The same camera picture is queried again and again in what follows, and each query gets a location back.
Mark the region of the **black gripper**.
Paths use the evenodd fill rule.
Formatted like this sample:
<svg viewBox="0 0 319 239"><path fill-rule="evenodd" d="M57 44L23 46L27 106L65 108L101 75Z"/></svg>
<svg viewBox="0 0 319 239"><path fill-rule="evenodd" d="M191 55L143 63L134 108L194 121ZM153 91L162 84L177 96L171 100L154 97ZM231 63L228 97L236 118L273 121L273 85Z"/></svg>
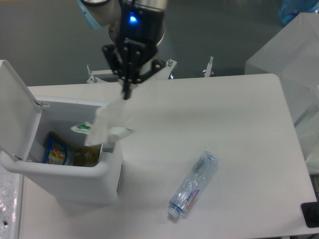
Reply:
<svg viewBox="0 0 319 239"><path fill-rule="evenodd" d="M116 46L102 46L110 69L122 84L123 100L131 97L132 90L138 84L165 68L157 49L164 11L164 0L124 0Z"/></svg>

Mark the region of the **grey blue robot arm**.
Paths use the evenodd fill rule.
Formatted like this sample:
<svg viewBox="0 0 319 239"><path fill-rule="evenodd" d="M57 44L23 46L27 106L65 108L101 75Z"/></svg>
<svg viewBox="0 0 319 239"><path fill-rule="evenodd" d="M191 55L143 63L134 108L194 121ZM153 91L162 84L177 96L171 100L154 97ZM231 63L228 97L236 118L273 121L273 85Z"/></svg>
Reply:
<svg viewBox="0 0 319 239"><path fill-rule="evenodd" d="M163 37L165 0L80 0L78 4L93 28L112 23L119 31L102 52L122 85L127 100L132 90L165 67L158 56Z"/></svg>

